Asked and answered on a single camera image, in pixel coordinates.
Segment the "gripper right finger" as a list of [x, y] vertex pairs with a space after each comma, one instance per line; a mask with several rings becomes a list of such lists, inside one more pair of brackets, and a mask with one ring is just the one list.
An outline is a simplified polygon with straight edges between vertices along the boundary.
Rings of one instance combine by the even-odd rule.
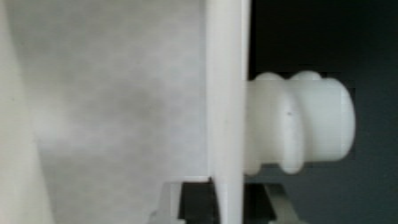
[[245, 185], [243, 224], [309, 224], [298, 217], [284, 187], [277, 183]]

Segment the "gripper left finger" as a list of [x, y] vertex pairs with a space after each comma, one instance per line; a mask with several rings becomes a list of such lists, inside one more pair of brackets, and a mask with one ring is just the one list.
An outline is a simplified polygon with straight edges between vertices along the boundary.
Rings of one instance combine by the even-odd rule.
[[213, 179], [166, 182], [149, 224], [220, 224]]

